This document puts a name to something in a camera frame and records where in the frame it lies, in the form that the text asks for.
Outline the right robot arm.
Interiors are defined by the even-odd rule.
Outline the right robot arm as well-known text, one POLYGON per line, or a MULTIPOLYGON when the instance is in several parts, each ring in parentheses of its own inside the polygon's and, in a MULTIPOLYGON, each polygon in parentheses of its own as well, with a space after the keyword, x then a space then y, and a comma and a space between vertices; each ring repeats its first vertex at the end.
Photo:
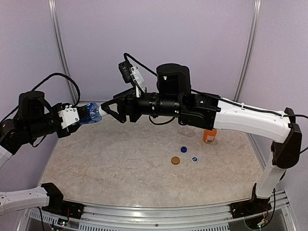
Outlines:
POLYGON ((293 110, 270 111, 236 103, 215 94, 192 90, 190 71, 180 64, 157 67, 158 92, 147 92, 136 67, 128 62, 118 66, 132 88, 101 104, 100 110, 117 121, 136 122, 142 115, 177 118, 180 125, 207 130, 234 130, 272 140, 272 159, 268 161, 253 198, 246 203, 255 214, 265 205, 285 171, 295 166, 301 154, 302 133, 293 110))

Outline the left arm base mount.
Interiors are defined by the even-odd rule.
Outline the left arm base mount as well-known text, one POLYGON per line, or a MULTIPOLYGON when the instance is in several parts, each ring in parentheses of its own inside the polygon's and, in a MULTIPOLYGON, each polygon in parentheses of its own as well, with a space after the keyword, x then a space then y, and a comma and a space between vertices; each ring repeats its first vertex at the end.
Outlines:
POLYGON ((41 187, 45 189, 49 197, 48 205, 42 207, 43 211, 67 218, 81 219, 83 204, 64 200, 63 194, 53 183, 44 183, 41 187))

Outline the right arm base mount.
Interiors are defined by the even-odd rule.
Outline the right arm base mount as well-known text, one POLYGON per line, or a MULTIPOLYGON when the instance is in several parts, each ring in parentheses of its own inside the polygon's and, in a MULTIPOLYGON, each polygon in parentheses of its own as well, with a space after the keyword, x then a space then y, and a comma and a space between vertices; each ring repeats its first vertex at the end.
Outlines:
POLYGON ((255 215, 262 212, 267 212, 272 209, 270 198, 260 199, 256 195, 255 183, 252 190, 252 196, 249 200, 235 202, 230 204, 232 218, 242 218, 250 215, 255 215))

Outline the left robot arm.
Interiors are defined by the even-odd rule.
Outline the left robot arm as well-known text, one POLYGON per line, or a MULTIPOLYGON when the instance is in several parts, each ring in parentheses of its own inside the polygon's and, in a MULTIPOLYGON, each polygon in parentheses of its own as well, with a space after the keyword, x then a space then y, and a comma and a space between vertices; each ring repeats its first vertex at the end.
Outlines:
MULTIPOLYGON (((34 145, 40 137, 53 133, 60 138, 69 136, 80 127, 79 112, 68 103, 50 106, 41 91, 20 94, 15 116, 0 124, 0 164, 3 166, 23 145, 34 145)), ((1 215, 32 207, 57 214, 68 212, 63 194, 53 183, 0 194, 1 215)))

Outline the white blue short-bottle cap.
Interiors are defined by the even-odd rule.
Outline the white blue short-bottle cap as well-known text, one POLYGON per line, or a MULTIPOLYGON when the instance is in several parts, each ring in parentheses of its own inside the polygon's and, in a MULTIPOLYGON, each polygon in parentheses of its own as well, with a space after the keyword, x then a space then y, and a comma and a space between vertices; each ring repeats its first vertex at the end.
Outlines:
POLYGON ((99 112, 101 117, 104 117, 104 116, 108 115, 108 113, 105 112, 104 110, 102 110, 101 108, 99 108, 98 112, 99 112))

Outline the orange juice bottle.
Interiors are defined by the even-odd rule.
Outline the orange juice bottle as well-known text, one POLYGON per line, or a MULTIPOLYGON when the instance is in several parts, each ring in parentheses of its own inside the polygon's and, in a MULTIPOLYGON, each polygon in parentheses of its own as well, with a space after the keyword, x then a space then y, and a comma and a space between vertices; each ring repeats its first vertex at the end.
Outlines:
POLYGON ((215 140, 216 135, 217 135, 217 130, 216 129, 213 129, 213 130, 205 129, 204 133, 203 133, 203 141, 204 141, 204 143, 212 144, 214 142, 214 140, 215 140))

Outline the dark blue bottle cap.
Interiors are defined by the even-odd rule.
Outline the dark blue bottle cap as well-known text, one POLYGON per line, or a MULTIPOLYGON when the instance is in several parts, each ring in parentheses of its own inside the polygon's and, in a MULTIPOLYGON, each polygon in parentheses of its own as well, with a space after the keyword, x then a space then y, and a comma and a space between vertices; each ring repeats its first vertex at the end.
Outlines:
POLYGON ((187 153, 187 147, 182 146, 181 149, 180 149, 180 151, 181 151, 182 153, 187 153))

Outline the gold juice bottle cap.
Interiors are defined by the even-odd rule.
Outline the gold juice bottle cap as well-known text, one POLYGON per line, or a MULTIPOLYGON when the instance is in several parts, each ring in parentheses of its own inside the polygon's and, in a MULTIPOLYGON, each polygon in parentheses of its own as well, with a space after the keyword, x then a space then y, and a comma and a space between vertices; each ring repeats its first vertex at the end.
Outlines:
POLYGON ((180 163, 180 158, 177 157, 177 156, 172 157, 172 158, 171 158, 171 163, 172 163, 173 165, 178 165, 178 164, 180 163))

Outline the blue white bottle cap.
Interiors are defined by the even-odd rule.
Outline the blue white bottle cap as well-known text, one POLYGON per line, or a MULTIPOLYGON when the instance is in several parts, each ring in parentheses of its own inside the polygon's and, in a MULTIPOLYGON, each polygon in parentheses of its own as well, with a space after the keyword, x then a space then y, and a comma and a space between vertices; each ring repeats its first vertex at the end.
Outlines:
POLYGON ((194 163, 197 163, 198 160, 199 160, 199 159, 198 159, 197 157, 193 157, 193 158, 192 158, 192 162, 194 162, 194 163))

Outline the short bottle blue label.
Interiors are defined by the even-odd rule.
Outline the short bottle blue label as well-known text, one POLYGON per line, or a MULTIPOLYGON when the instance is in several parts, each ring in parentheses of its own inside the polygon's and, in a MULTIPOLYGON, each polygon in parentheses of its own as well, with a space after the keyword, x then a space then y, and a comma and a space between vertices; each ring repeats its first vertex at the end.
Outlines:
POLYGON ((101 108, 101 106, 94 102, 77 107, 79 116, 79 121, 77 123, 84 125, 100 122, 103 117, 101 117, 98 112, 99 108, 101 108))

